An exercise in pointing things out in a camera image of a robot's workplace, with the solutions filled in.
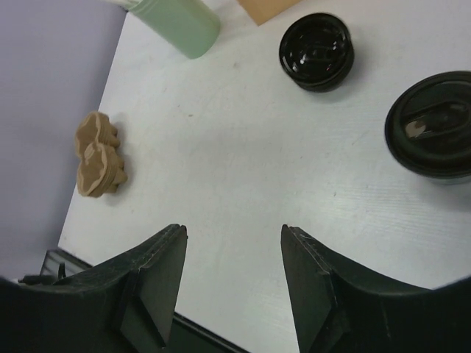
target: black lid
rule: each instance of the black lid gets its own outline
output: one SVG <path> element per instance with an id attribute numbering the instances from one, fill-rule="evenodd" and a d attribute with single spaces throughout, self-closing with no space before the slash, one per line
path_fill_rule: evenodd
<path id="1" fill-rule="evenodd" d="M 350 72 L 354 59 L 347 26 L 333 15 L 314 13 L 288 28 L 280 44 L 284 71 L 302 88 L 330 90 Z"/>
<path id="2" fill-rule="evenodd" d="M 412 171 L 471 174 L 471 72 L 439 74 L 409 88 L 391 108 L 385 132 L 391 153 Z"/>

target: gray wall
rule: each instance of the gray wall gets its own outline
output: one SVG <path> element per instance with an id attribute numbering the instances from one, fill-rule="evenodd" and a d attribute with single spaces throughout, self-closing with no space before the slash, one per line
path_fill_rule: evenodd
<path id="1" fill-rule="evenodd" d="M 100 0 L 3 0 L 0 275 L 37 273 L 75 184 L 73 136 L 97 109 L 125 12 Z"/>

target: white tabletop surface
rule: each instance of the white tabletop surface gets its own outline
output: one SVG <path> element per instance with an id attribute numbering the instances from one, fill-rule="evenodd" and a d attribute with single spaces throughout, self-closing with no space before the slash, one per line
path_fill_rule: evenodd
<path id="1" fill-rule="evenodd" d="M 234 0 L 187 60 L 132 15 L 100 110 L 123 140 L 129 182 L 74 193 L 60 246 L 100 263 L 170 223 L 188 227 L 177 312 L 254 353 L 297 352 L 282 224 L 383 274 L 428 288 L 471 274 L 471 185 L 402 168 L 383 125 L 419 80 L 471 70 L 469 0 L 306 0 L 256 27 Z M 313 12 L 350 28 L 356 59 L 331 93 L 281 70 L 286 29 Z"/>

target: green cup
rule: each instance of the green cup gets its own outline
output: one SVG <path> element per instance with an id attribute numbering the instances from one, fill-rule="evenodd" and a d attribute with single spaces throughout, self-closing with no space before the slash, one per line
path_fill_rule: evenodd
<path id="1" fill-rule="evenodd" d="M 221 29 L 201 0 L 142 0 L 128 10 L 190 59 L 207 52 Z"/>

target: round black lid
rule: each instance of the round black lid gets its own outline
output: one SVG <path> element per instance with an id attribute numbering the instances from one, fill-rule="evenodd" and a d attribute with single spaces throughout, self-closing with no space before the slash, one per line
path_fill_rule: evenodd
<path id="1" fill-rule="evenodd" d="M 407 90 L 386 119 L 386 141 L 417 173 L 471 174 L 471 72 L 439 74 Z"/>
<path id="2" fill-rule="evenodd" d="M 280 61 L 285 72 L 301 84 L 324 84 L 345 69 L 348 74 L 353 64 L 348 28 L 327 13 L 305 16 L 283 36 Z"/>

